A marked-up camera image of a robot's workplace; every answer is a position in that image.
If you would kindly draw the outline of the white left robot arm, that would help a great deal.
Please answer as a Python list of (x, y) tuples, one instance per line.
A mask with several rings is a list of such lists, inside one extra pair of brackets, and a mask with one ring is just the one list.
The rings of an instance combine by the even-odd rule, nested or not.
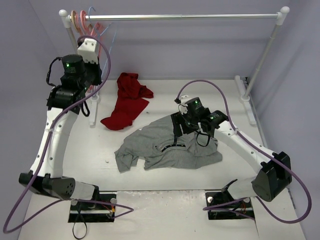
[(47, 99), (46, 125), (37, 157), (29, 172), (21, 173), (19, 183), (30, 191), (61, 200), (82, 199), (89, 210), (100, 204), (99, 187), (63, 175), (63, 161), (72, 127), (79, 113), (88, 116), (86, 103), (75, 105), (86, 97), (91, 85), (101, 84), (99, 60), (88, 60), (78, 54), (58, 57), (64, 69), (60, 84), (53, 86)]

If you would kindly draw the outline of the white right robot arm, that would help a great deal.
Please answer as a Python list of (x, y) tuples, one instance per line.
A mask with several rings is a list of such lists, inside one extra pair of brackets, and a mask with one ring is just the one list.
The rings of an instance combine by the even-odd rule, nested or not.
[(175, 102), (178, 111), (171, 115), (175, 138), (193, 132), (215, 138), (235, 151), (256, 173), (255, 177), (232, 180), (222, 189), (221, 200), (225, 205), (233, 206), (239, 199), (250, 197), (271, 202), (292, 182), (292, 175), (269, 159), (272, 156), (289, 168), (291, 161), (286, 153), (275, 153), (251, 138), (244, 141), (245, 134), (232, 128), (226, 114), (210, 111), (199, 97), (184, 95)]

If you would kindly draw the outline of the light blue wire hanger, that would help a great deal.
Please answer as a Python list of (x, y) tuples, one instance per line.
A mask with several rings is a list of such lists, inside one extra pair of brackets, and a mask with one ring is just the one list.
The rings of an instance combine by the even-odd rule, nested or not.
[[(89, 9), (88, 9), (88, 15), (89, 15), (89, 17), (91, 17), (91, 15), (92, 15), (91, 12), (92, 12), (92, 11), (96, 12), (96, 9), (95, 9), (93, 6), (90, 6)], [(107, 26), (101, 33), (98, 33), (98, 34), (97, 34), (98, 39), (101, 40), (102, 37), (103, 37), (103, 35), (108, 32), (108, 29), (109, 29), (113, 24), (114, 24), (113, 22), (109, 23), (108, 26)], [(110, 44), (110, 46), (109, 46), (109, 49), (108, 49), (108, 53), (109, 53), (109, 54), (111, 54), (111, 51), (112, 51), (114, 42), (115, 42), (115, 40), (116, 40), (117, 31), (118, 31), (118, 27), (116, 26), (116, 27), (115, 27), (115, 30), (114, 30), (112, 42), (111, 42), (111, 44)], [(103, 66), (103, 69), (102, 69), (101, 77), (104, 76), (104, 73), (105, 73), (105, 71), (106, 71), (106, 67), (107, 67), (107, 63), (108, 63), (108, 62), (109, 62), (109, 61), (108, 61), (108, 59), (106, 58), (105, 63), (104, 63), (104, 66)], [(92, 96), (92, 99), (93, 99), (93, 100), (97, 100), (97, 99), (98, 99), (98, 94), (99, 94), (99, 92), (96, 91), (96, 90), (97, 90), (97, 86), (94, 86), (94, 87), (92, 88), (92, 92), (94, 93), (94, 95)]]

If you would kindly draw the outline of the grey t shirt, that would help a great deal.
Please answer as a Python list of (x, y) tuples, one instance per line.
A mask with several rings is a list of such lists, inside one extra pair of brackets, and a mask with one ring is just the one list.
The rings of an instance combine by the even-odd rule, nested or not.
[(151, 122), (123, 140), (114, 153), (119, 172), (145, 160), (144, 169), (177, 168), (199, 169), (223, 160), (218, 152), (218, 140), (196, 132), (174, 137), (174, 126), (169, 115)]

